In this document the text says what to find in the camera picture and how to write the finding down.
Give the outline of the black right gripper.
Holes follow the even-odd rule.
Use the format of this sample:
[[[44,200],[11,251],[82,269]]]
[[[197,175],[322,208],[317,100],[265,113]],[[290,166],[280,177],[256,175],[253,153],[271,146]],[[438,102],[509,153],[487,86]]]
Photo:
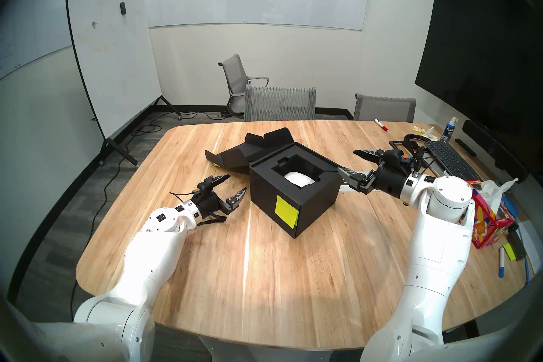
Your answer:
[[[369,194],[379,190],[392,197],[400,198],[408,177],[411,175],[412,162],[403,151],[354,150],[354,154],[365,161],[377,164],[376,170],[356,172],[345,167],[338,167],[343,185],[350,189]]]

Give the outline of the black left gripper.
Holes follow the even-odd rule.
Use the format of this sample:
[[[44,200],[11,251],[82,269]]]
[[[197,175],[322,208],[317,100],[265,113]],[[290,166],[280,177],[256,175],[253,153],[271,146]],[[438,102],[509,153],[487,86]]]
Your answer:
[[[209,176],[207,181],[202,181],[193,189],[191,198],[199,211],[199,217],[202,221],[197,225],[213,224],[216,222],[226,222],[227,215],[231,214],[245,196],[247,187],[242,188],[233,196],[223,201],[214,191],[214,187],[219,186],[231,177],[230,174]]]

